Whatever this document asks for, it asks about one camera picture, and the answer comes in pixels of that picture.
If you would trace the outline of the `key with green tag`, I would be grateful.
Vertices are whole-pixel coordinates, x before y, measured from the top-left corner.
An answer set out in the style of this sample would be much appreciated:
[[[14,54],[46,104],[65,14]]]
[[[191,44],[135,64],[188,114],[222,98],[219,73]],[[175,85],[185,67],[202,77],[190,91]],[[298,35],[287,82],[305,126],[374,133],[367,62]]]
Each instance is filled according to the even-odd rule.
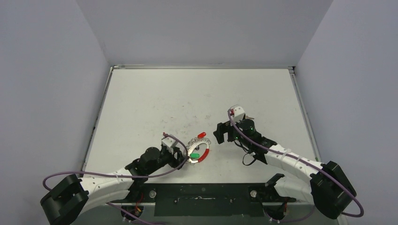
[[[199,159],[200,158],[200,154],[199,153],[191,153],[189,155],[190,159]]]

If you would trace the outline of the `metal keyring with red handle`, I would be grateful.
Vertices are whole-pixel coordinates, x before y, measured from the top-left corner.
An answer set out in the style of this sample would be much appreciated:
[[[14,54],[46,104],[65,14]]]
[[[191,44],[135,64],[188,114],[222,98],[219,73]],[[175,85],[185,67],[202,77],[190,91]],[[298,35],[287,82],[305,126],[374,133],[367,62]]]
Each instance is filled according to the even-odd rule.
[[[210,152],[210,145],[211,141],[209,138],[202,138],[198,139],[197,137],[192,138],[187,145],[188,148],[188,163],[191,165],[197,164],[202,162],[206,157],[208,156]],[[191,153],[199,153],[200,158],[199,159],[190,159],[189,155]]]

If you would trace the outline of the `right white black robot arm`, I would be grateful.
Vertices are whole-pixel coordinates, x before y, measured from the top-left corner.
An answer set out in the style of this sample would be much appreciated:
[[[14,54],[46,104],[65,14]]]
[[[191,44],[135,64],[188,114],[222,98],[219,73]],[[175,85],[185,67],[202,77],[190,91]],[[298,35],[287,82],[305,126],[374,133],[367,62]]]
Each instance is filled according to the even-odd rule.
[[[330,219],[344,215],[349,204],[355,202],[360,209],[357,216],[364,214],[357,193],[339,164],[317,162],[291,152],[259,133],[250,119],[235,124],[229,121],[218,123],[213,134],[219,144],[237,141],[255,160],[278,167],[302,181],[295,184],[280,178],[266,186],[265,194],[269,200],[296,198],[313,204]]]

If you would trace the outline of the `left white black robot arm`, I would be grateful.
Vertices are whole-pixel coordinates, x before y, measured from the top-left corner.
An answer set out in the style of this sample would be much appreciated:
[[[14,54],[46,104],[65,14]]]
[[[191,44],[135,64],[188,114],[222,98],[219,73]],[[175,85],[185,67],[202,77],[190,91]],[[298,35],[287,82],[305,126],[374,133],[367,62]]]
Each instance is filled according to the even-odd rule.
[[[49,190],[40,205],[49,224],[69,225],[80,214],[105,203],[136,201],[140,187],[152,173],[166,165],[178,170],[186,160],[187,156],[178,147],[171,150],[166,146],[150,147],[130,164],[108,174],[88,172],[87,177],[79,178],[72,172]]]

